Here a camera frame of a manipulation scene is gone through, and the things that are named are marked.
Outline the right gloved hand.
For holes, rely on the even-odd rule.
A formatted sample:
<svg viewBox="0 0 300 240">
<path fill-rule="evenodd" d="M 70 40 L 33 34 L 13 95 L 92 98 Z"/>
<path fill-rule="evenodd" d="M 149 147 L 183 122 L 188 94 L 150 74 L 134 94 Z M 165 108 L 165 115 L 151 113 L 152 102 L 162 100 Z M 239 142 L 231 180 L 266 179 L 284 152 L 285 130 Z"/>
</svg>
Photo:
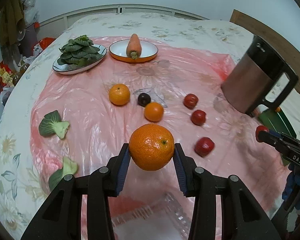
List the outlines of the right gloved hand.
<svg viewBox="0 0 300 240">
<path fill-rule="evenodd" d="M 296 209 L 300 215 L 300 174 L 290 172 L 287 177 L 285 189 L 282 193 L 284 210 Z"/>
</svg>

